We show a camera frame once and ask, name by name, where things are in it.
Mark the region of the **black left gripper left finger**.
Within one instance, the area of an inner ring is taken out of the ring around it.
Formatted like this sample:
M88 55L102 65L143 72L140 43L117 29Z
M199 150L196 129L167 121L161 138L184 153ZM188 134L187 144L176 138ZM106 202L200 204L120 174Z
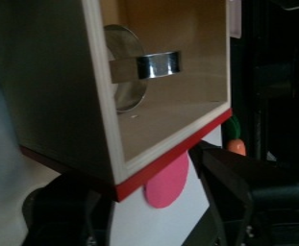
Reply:
M21 246L108 246L112 200L60 175L34 195Z

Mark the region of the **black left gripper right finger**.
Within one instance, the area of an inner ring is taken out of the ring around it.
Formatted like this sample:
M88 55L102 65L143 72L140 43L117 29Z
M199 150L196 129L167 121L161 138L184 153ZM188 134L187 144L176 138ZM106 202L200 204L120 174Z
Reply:
M299 246L299 175L201 140L188 150L220 246Z

